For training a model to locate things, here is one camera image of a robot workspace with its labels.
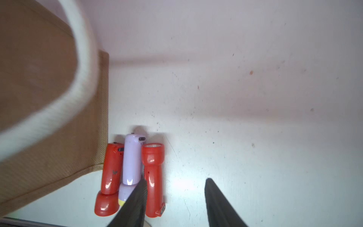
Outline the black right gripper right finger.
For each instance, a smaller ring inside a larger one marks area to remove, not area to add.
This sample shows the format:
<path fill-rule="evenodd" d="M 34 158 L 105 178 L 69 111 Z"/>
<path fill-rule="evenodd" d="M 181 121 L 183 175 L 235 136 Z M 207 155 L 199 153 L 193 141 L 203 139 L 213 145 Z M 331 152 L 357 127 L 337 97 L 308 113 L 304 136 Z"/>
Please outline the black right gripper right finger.
<path fill-rule="evenodd" d="M 210 227 L 248 227 L 211 178 L 206 180 L 205 200 Z"/>

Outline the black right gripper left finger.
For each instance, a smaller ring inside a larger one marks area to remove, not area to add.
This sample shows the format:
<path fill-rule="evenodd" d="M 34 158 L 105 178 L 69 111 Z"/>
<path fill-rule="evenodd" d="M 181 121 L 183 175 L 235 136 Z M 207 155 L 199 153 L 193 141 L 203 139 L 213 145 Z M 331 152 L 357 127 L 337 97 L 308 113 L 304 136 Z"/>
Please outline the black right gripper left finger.
<path fill-rule="evenodd" d="M 147 182 L 141 179 L 108 227 L 143 227 L 146 203 Z"/>

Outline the red flashlight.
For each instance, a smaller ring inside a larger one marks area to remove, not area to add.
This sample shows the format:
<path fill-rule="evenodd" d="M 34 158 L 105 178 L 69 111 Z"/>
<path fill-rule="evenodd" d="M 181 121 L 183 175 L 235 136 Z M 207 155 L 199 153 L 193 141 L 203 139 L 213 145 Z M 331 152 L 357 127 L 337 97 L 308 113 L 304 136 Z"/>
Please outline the red flashlight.
<path fill-rule="evenodd" d="M 164 145 L 150 143 L 142 146 L 141 160 L 147 182 L 146 216 L 157 218 L 165 210 L 162 165 L 165 157 Z"/>
<path fill-rule="evenodd" d="M 124 145 L 109 143 L 106 148 L 102 171 L 101 189 L 97 194 L 94 212 L 107 217 L 119 210 L 118 192 L 123 169 Z"/>

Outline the purple flashlight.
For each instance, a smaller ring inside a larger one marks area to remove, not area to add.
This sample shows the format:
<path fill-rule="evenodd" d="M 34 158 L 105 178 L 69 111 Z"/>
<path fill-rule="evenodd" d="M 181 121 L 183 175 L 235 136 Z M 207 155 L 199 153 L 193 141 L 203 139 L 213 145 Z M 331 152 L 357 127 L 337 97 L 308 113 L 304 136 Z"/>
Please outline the purple flashlight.
<path fill-rule="evenodd" d="M 122 207 L 141 180 L 141 148 L 144 135 L 128 134 L 125 138 L 123 155 L 123 176 L 119 187 L 118 203 Z"/>

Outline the brown burlap tote bag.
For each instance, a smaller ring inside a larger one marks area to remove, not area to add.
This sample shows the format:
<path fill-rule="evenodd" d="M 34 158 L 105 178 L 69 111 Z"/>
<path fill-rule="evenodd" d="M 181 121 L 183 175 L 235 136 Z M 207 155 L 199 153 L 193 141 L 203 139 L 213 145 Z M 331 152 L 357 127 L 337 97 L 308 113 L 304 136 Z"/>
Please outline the brown burlap tote bag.
<path fill-rule="evenodd" d="M 1 1 L 1 216 L 99 171 L 108 143 L 109 54 L 79 1 L 67 22 Z"/>

